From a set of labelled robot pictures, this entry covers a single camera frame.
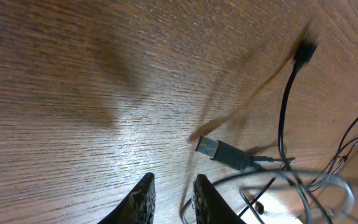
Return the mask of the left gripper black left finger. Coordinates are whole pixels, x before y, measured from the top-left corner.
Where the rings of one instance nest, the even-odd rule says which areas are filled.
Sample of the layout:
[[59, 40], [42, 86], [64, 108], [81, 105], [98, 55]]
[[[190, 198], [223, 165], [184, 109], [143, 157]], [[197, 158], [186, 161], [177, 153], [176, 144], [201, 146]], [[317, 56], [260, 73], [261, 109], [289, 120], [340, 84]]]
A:
[[155, 201], [155, 175], [148, 172], [98, 224], [153, 224]]

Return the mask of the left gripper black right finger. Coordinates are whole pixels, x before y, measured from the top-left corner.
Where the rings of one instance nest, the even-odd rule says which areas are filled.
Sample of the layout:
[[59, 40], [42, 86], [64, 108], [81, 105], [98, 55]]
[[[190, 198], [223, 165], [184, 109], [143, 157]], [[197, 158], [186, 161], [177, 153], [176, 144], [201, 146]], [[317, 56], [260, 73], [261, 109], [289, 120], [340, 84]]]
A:
[[197, 224], [245, 224], [205, 175], [197, 175], [193, 191]]

